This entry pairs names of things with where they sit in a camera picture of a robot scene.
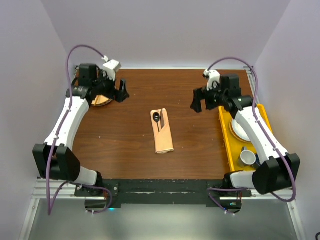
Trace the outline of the black metal spoon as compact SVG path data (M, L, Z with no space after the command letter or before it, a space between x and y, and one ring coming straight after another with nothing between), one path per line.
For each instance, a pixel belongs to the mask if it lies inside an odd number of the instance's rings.
M159 121L161 120L161 116L158 112L154 112L152 115L152 119L155 121L158 132L160 132Z

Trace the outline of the beige cloth napkin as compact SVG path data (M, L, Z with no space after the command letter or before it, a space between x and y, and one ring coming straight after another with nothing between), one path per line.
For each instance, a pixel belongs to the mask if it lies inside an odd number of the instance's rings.
M165 126L158 132L156 122L153 120L153 113L158 112L160 114L161 110L164 113ZM150 112L151 124L154 135L155 153L158 155L166 154L174 151L174 144L172 139L171 127L169 122L168 111L165 108L152 110Z

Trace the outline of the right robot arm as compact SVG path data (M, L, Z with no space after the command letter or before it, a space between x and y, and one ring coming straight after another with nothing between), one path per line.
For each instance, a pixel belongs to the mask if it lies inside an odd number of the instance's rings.
M223 192L230 197L241 189L255 189L261 195L291 188L296 190L300 158L290 154L268 128L254 99L243 95L236 74L221 75L216 70L205 70L206 86L194 89L191 109L200 113L201 101L207 110L224 107L242 127L256 150L260 166L254 171L234 171L225 175Z

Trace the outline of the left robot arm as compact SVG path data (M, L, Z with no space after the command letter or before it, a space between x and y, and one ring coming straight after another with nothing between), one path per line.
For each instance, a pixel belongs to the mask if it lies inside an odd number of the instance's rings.
M97 96L118 103L129 98L125 79L121 79L119 88L116 88L116 73L120 68L121 64L116 60L109 60L102 67L90 63L78 66L78 76L66 91L57 123L44 143L36 144L32 150L48 191L51 180L62 180L83 186L92 196L103 194L101 173L81 166L73 153L73 145L80 123Z

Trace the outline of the round bamboo plate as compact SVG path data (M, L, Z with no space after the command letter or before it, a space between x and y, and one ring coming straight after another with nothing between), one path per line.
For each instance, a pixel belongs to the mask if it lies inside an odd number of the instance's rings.
M111 103L113 100L109 99L103 95L98 95L91 103L91 106L93 107L102 107L109 103Z

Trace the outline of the white paper plate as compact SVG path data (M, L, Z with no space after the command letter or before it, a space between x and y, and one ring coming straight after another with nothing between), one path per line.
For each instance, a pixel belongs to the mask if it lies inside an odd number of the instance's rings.
M248 135L235 119L231 120L230 129L234 133L234 135L240 140L245 142L250 142Z

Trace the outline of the yellow plastic bin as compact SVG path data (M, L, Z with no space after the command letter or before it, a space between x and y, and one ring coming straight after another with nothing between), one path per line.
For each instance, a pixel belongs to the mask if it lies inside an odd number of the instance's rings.
M234 133L232 128L233 118L229 112L227 112L222 106L219 106L218 113L230 172L254 171L254 166L239 166L238 157L240 156L242 148L244 146L246 146L248 150L256 154L257 151L255 147L251 142L242 140Z

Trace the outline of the white mug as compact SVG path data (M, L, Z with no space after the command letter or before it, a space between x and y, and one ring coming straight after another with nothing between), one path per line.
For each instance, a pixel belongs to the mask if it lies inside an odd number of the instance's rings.
M239 167L252 166L256 163L256 155L249 150L246 146L243 146L239 157L237 159L237 164Z

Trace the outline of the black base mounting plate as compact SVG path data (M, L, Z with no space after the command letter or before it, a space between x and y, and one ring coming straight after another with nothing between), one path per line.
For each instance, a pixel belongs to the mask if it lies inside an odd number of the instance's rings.
M221 188L222 180L207 179L104 179L104 187L112 194L110 207L123 205L205 205L220 203L227 210L240 211L242 200L252 196L250 190L238 192L208 191Z

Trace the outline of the aluminium frame rail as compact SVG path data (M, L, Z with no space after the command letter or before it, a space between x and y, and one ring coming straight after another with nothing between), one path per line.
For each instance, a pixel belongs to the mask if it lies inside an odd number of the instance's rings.
M63 185L63 180L52 180L50 182L50 196L54 197L55 192L61 186L60 195L65 197L97 198L102 196L101 190L91 188L80 188L71 183ZM214 197L226 196L232 198L237 195L230 183L224 180L205 179L103 179L101 185L108 189L114 198L121 194L152 195L152 194L205 194L207 189L215 189L211 194Z

